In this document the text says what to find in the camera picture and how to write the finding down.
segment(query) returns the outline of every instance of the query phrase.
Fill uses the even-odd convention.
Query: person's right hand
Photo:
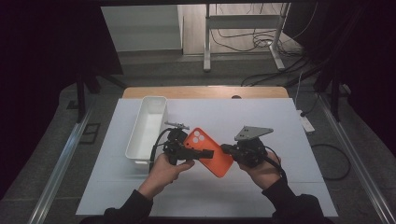
[[[273,152],[268,152],[268,157],[276,163],[279,163]],[[239,162],[238,165],[241,170],[246,171],[250,175],[253,182],[261,189],[268,189],[280,178],[279,171],[267,161],[264,161],[254,168],[249,168]]]

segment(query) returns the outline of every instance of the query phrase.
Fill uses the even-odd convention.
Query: power strip
[[[298,117],[300,118],[300,122],[303,124],[304,130],[306,133],[313,133],[315,131],[314,126],[312,126],[311,122],[309,122],[307,117],[301,117],[302,110],[297,110]]]

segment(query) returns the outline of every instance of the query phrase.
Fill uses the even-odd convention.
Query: metal frame
[[[85,126],[87,125],[87,122],[91,116],[95,101],[96,96],[93,96],[85,116],[82,118],[81,122],[76,123],[75,127],[73,128],[73,131],[71,132],[69,139],[64,146],[64,150],[62,151],[59,160],[53,168],[52,174],[49,177],[49,181],[47,182],[47,185],[35,206],[35,210],[33,210],[33,213],[29,218],[29,224],[43,223],[46,219],[53,199],[55,198],[58,188],[61,186],[62,180],[64,179],[64,174],[66,173],[67,167],[69,166],[69,163],[76,150],[79,138],[84,132]]]
[[[285,70],[285,65],[279,57],[277,43],[282,33],[286,14],[290,3],[286,3],[280,15],[216,15],[210,16],[210,5],[206,4],[205,16],[205,49],[204,49],[204,71],[210,71],[210,41],[211,29],[276,29],[274,40],[269,49],[273,55],[277,70]]]
[[[330,110],[330,104],[326,100],[325,97],[322,97],[322,94],[319,96],[319,103],[326,114],[326,117],[332,128],[337,135],[338,140],[340,141],[345,153],[350,158],[350,162],[361,181],[361,185],[367,192],[378,216],[381,218],[382,223],[396,223],[395,216],[389,208],[389,205],[379,189],[378,185],[375,183],[371,175],[368,173],[366,167],[361,161],[361,157],[359,156],[357,150],[353,146],[352,142],[349,140],[347,136],[347,132],[344,130],[341,122],[338,122],[335,117],[332,115],[332,111]]]

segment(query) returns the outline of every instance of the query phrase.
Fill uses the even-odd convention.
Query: hand
[[[169,158],[165,154],[161,154],[138,191],[147,199],[152,200],[168,184],[177,180],[181,172],[189,170],[194,164],[194,161],[185,161],[179,165],[172,165],[169,163]]]
[[[273,152],[268,152],[268,157],[279,164],[279,161]],[[280,178],[279,171],[266,161],[254,168],[249,168],[242,163],[238,163],[238,165],[241,170],[246,171],[250,175],[253,182],[261,189],[268,189]]]

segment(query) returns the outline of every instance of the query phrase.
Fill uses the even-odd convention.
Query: metal bracket
[[[247,141],[262,135],[272,133],[274,129],[271,128],[258,128],[258,127],[250,127],[244,126],[244,128],[239,132],[239,134],[234,138],[235,141]]]

